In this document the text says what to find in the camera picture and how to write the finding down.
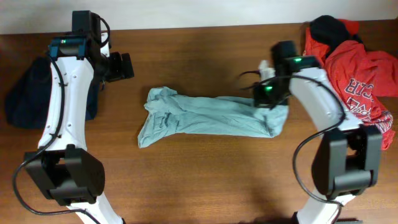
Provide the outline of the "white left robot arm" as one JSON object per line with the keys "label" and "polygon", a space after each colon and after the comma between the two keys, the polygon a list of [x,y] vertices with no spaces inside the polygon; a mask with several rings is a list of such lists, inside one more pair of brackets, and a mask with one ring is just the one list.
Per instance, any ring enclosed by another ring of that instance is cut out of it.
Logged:
{"label": "white left robot arm", "polygon": [[86,34],[51,41],[47,120],[38,150],[26,153],[20,166],[47,200],[63,208],[61,214],[76,213],[83,223],[125,222],[105,196],[104,165],[88,152],[85,139],[90,86],[134,76],[129,54],[110,48],[105,33],[98,40]]}

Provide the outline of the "light blue-grey t-shirt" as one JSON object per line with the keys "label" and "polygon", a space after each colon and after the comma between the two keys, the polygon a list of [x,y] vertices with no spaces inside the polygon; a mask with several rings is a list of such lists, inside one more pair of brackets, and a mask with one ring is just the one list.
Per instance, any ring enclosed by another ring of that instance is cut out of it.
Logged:
{"label": "light blue-grey t-shirt", "polygon": [[256,108],[250,98],[191,97],[166,86],[150,89],[144,108],[148,116],[137,137],[140,148],[179,133],[274,138],[289,114],[286,105]]}

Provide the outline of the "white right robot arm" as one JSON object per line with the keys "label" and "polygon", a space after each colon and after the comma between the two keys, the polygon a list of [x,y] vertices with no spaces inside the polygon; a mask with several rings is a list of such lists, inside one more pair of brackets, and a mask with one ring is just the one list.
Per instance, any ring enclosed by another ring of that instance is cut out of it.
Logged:
{"label": "white right robot arm", "polygon": [[[291,223],[357,223],[340,219],[343,207],[366,189],[376,185],[381,160],[382,134],[356,118],[333,89],[326,71],[314,56],[299,56],[291,41],[271,48],[274,74],[260,72],[252,86],[254,105],[270,110],[296,97],[311,117],[317,132],[303,140],[292,158],[295,178],[309,196]],[[321,142],[312,162],[310,191],[299,177],[297,157],[315,138]]]}

